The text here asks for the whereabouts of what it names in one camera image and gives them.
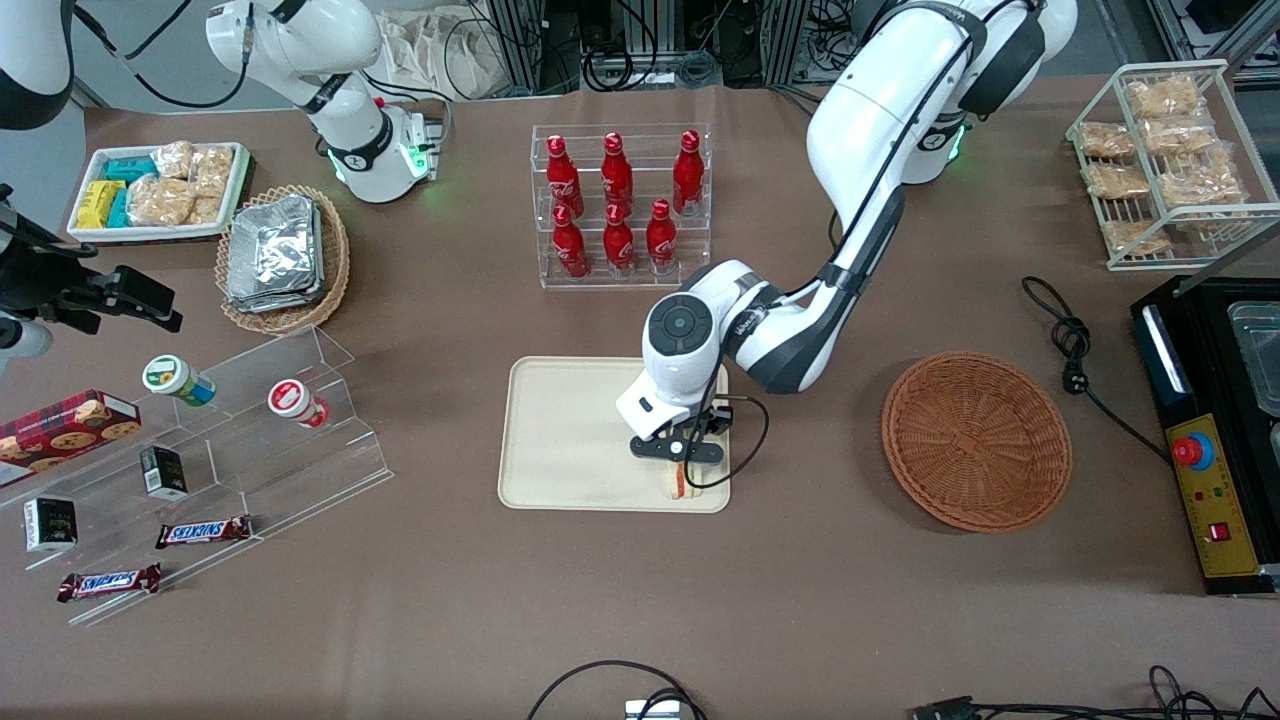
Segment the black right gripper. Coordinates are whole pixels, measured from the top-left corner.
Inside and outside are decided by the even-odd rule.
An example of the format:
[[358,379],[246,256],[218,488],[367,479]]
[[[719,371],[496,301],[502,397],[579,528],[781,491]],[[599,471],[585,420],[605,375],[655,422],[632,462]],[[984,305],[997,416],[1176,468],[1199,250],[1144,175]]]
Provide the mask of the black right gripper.
[[18,255],[1,261],[1,309],[20,320],[65,324],[95,334],[102,314],[131,316],[148,322],[168,333],[178,333],[183,315],[177,310],[161,314],[152,309],[172,309],[175,293],[152,277],[125,265],[111,273],[116,300],[111,305],[97,282],[102,274],[72,255]]

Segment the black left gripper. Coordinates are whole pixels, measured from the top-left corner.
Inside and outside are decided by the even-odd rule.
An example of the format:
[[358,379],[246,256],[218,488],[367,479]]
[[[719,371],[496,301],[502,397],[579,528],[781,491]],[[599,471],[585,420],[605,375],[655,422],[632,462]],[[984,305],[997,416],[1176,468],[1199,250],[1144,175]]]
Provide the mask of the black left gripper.
[[664,428],[650,439],[632,437],[630,451],[635,457],[671,461],[667,480],[671,486],[682,482],[686,488],[696,489],[700,484],[700,465],[718,465],[724,461],[724,446],[716,442],[724,433],[724,420],[705,419],[686,420],[678,425]]

